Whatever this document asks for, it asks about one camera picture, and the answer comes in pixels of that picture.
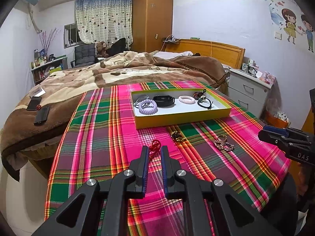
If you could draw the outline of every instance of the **yellow dress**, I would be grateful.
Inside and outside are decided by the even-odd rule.
[[[292,36],[293,38],[296,38],[296,33],[295,33],[295,26],[293,23],[288,22],[287,23],[287,27],[283,28],[283,30],[290,36]]]

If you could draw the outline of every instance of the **blanket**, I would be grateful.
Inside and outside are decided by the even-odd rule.
[[[207,88],[231,107],[229,117],[136,130],[131,92],[138,90]],[[48,181],[45,219],[88,179],[113,178],[139,158],[153,139],[168,147],[182,169],[201,180],[220,178],[258,211],[267,204],[288,171],[290,160],[278,147],[258,139],[263,123],[236,102],[196,81],[113,86],[89,91],[78,105],[57,149]],[[187,138],[174,142],[171,132]],[[219,151],[213,139],[227,136],[235,149]],[[149,163],[146,196],[128,203],[128,235],[183,236],[181,200],[163,193],[161,155]]]
[[[8,173],[19,179],[26,161],[17,162],[18,152],[59,139],[82,98],[89,90],[140,82],[195,80],[214,88],[226,78],[222,64],[205,56],[179,56],[164,60],[149,53],[124,52],[88,67],[55,72],[40,85],[45,90],[41,106],[49,105],[47,121],[35,126],[37,111],[27,111],[30,96],[26,95],[9,115],[1,138],[0,152]]]

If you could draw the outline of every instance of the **cartoon girl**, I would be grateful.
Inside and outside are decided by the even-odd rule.
[[[312,49],[312,52],[314,52],[313,51],[313,39],[314,39],[314,37],[313,37],[313,33],[312,33],[312,32],[314,32],[314,29],[304,14],[301,15],[301,20],[302,20],[304,26],[306,27],[306,31],[303,34],[306,34],[307,38],[308,38],[308,50],[310,51]]]
[[[294,14],[293,11],[289,9],[283,9],[282,10],[282,16],[285,19],[286,22],[286,27],[283,28],[283,30],[289,35],[288,37],[288,42],[290,41],[291,36],[293,37],[293,44],[294,43],[294,38],[296,38],[296,31],[302,35],[298,30],[296,30],[296,15]]]

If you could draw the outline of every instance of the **person's hand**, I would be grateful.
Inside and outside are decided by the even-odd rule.
[[[298,174],[299,184],[296,186],[297,193],[301,196],[308,190],[308,181],[311,174],[311,167],[309,165],[298,163],[300,171]]]

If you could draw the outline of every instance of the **drawer handle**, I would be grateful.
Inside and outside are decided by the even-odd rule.
[[[249,87],[249,86],[247,86],[247,85],[245,85],[245,84],[243,84],[243,86],[244,86],[244,89],[245,89],[245,87],[247,87],[247,88],[249,88],[249,89],[252,89],[252,90],[253,90],[253,93],[254,93],[254,88]]]
[[[241,101],[241,100],[238,100],[238,103],[240,104],[240,103],[244,103],[245,105],[247,105],[247,109],[248,109],[248,103],[245,103],[245,102],[243,102],[243,101]]]

